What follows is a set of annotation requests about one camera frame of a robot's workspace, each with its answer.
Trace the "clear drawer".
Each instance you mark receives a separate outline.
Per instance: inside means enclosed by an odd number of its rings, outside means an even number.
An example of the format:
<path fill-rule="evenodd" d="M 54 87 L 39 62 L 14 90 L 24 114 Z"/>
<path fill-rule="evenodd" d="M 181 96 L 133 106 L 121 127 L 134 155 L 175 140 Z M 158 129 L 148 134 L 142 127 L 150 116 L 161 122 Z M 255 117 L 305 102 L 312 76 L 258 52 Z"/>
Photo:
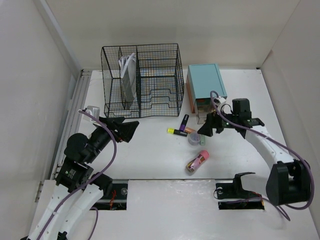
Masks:
<path fill-rule="evenodd" d="M 215 111 L 210 98 L 197 98 L 194 106 L 198 125 L 203 125 L 207 114 Z"/>

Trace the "clear jar of pins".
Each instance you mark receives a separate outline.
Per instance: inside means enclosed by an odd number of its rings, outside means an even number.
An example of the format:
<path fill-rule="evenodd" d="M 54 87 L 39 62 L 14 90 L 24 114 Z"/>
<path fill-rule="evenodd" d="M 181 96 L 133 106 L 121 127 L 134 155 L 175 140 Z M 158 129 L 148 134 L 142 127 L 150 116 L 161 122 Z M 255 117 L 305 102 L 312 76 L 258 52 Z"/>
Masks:
<path fill-rule="evenodd" d="M 202 136 L 198 134 L 196 131 L 193 131 L 188 134 L 188 143 L 192 146 L 200 145 L 202 140 Z"/>

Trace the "grey booklet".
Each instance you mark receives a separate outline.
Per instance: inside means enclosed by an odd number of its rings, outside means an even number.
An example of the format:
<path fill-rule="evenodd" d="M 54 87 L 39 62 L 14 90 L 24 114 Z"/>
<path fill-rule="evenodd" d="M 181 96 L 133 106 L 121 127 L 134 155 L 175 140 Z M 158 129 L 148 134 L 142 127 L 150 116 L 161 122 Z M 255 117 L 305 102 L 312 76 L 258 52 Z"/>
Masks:
<path fill-rule="evenodd" d="M 119 60 L 121 97 L 125 110 L 129 110 L 137 96 L 137 57 L 136 53 L 122 56 Z"/>

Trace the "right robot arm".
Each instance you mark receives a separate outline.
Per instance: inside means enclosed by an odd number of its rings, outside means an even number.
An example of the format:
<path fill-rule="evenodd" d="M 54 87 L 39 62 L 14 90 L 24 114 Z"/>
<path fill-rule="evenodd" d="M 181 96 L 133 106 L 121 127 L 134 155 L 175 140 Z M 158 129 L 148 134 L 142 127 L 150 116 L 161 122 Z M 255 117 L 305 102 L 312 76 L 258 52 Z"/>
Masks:
<path fill-rule="evenodd" d="M 276 141 L 260 118 L 253 118 L 247 98 L 232 100 L 232 111 L 223 113 L 223 97 L 212 97 L 213 112 L 206 115 L 198 133 L 212 137 L 224 129 L 236 130 L 249 142 L 270 169 L 265 193 L 274 206 L 285 205 L 295 210 L 308 208 L 314 198 L 315 183 L 309 164 L 294 150 Z"/>

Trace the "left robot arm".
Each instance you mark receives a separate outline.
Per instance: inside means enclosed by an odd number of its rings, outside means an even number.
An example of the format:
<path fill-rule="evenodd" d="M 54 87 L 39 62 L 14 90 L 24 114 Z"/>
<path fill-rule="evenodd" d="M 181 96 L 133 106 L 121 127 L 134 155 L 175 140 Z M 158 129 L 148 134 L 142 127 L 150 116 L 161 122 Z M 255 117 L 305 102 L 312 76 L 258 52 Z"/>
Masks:
<path fill-rule="evenodd" d="M 77 224 L 101 198 L 111 195 L 113 180 L 103 171 L 94 173 L 90 164 L 109 142 L 128 143 L 139 126 L 124 117 L 95 118 L 87 114 L 95 130 L 89 137 L 71 135 L 64 150 L 65 159 L 55 178 L 55 187 L 40 221 L 27 240 L 68 240 Z"/>

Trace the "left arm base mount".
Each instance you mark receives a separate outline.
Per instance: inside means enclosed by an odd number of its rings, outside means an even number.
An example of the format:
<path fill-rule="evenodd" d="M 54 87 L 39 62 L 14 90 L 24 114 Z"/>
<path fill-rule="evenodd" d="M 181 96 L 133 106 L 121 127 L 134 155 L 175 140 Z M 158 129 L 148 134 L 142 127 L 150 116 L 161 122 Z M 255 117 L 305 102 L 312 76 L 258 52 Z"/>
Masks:
<path fill-rule="evenodd" d="M 125 211 L 127 209 L 128 180 L 114 180 L 111 192 L 103 196 L 93 206 L 104 211 Z"/>

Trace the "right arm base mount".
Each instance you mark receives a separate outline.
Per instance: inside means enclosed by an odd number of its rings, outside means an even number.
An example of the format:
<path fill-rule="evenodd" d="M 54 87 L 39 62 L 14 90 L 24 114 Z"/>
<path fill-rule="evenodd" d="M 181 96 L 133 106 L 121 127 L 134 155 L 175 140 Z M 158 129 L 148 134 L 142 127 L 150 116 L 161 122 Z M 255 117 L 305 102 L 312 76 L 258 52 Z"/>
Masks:
<path fill-rule="evenodd" d="M 219 210 L 264 210 L 259 193 L 245 190 L 240 182 L 216 183 L 216 199 Z"/>

